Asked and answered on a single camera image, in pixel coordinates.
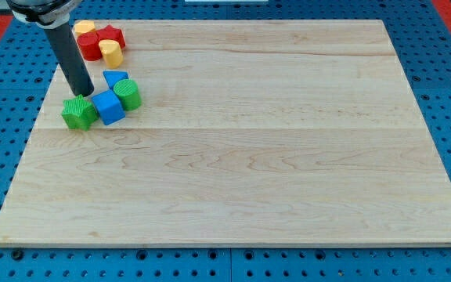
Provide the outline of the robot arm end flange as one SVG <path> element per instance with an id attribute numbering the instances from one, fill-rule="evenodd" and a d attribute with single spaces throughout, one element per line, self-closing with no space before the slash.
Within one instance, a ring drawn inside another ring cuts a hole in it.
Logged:
<path id="1" fill-rule="evenodd" d="M 68 22 L 81 0 L 6 0 L 6 3 L 20 22 L 54 29 Z"/>

